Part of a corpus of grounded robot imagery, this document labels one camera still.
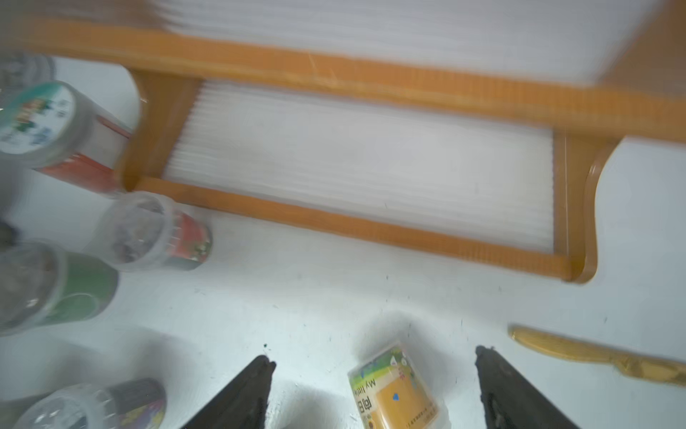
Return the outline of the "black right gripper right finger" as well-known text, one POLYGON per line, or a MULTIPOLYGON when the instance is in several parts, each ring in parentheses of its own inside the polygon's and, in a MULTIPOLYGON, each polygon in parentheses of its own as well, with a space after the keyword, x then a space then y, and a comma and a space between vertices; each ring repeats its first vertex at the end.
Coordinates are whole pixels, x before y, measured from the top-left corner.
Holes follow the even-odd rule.
POLYGON ((475 354, 487 428, 578 428, 496 350, 475 354))

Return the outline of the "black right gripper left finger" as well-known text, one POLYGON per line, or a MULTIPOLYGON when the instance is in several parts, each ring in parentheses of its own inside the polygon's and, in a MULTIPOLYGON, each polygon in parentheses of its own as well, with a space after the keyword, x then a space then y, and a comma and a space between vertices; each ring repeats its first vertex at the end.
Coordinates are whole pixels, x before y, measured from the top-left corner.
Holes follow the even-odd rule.
POLYGON ((265 428, 277 364, 257 356, 182 428, 265 428))

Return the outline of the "orange seed container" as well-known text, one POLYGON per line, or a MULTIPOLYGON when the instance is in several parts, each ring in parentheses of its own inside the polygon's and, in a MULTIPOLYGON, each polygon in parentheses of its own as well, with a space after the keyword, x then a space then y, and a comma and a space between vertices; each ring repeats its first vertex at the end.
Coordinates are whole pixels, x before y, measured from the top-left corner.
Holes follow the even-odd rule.
POLYGON ((450 427, 448 414, 400 342, 350 370, 348 383, 365 428, 450 427))

